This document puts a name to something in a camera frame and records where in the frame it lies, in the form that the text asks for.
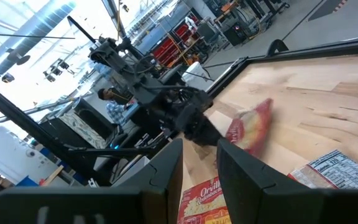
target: person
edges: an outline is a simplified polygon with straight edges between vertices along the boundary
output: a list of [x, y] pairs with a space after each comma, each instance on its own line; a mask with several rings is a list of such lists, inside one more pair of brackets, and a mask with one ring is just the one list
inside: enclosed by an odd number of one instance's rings
[[131, 103], [126, 103], [123, 105], [118, 104], [117, 101], [121, 100], [120, 98], [122, 98], [122, 96], [116, 94], [112, 88], [100, 89], [98, 91], [98, 96], [99, 99], [108, 102], [106, 105], [106, 110], [108, 115], [110, 116], [114, 124], [119, 124], [120, 127], [122, 128], [127, 122], [123, 114], [125, 110], [127, 110], [132, 104]]

